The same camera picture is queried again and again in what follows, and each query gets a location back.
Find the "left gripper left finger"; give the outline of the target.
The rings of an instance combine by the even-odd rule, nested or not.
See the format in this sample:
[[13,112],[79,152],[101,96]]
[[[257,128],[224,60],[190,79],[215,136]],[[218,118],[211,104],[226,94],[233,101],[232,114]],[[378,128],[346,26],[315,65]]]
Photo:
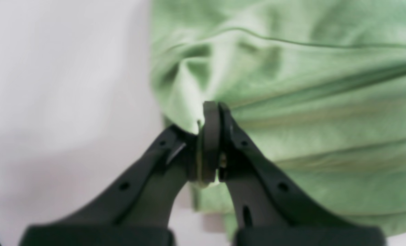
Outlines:
[[95,199],[58,221],[30,226],[22,246],[175,246],[168,228],[176,196],[188,181],[197,137],[165,129]]

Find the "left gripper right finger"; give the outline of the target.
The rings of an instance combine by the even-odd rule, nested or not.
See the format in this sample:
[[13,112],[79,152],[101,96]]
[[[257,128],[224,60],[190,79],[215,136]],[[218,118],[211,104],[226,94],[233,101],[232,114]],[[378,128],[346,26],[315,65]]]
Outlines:
[[238,229],[234,246],[384,246],[377,227],[350,223],[303,192],[260,152],[224,103],[203,103],[199,182],[226,184]]

